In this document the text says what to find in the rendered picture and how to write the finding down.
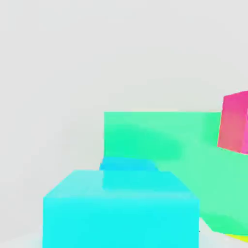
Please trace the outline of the small blue cube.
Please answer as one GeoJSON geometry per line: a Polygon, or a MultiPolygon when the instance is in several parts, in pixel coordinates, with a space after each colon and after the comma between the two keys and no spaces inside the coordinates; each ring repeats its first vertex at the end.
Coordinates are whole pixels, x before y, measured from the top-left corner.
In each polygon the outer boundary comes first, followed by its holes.
{"type": "Polygon", "coordinates": [[[99,169],[101,171],[158,171],[151,160],[127,157],[104,157],[99,169]]]}

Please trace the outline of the large green box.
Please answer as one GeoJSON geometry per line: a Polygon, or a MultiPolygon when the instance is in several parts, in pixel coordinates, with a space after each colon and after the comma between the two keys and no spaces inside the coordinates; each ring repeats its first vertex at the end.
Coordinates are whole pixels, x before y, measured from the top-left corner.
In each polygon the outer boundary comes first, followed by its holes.
{"type": "Polygon", "coordinates": [[[213,231],[248,236],[248,155],[217,147],[218,112],[106,112],[104,155],[171,171],[213,231]]]}

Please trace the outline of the large yellow box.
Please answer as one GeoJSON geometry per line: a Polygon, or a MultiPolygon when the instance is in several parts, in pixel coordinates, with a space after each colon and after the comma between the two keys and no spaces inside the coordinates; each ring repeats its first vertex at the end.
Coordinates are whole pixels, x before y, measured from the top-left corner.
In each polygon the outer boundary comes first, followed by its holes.
{"type": "Polygon", "coordinates": [[[227,236],[248,243],[248,236],[228,234],[227,236]]]}

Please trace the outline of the small pink cube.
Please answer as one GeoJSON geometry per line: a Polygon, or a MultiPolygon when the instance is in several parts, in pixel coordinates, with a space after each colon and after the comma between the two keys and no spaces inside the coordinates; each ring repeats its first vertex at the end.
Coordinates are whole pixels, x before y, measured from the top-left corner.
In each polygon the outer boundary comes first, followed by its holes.
{"type": "Polygon", "coordinates": [[[223,97],[217,146],[248,155],[248,91],[223,97]]]}

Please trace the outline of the small cyan cube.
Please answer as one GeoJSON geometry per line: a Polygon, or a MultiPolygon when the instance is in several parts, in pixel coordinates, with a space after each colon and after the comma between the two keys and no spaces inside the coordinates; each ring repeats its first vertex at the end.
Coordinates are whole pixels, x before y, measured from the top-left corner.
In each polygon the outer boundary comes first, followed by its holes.
{"type": "Polygon", "coordinates": [[[199,248],[199,215],[171,172],[76,170],[43,199],[42,248],[199,248]]]}

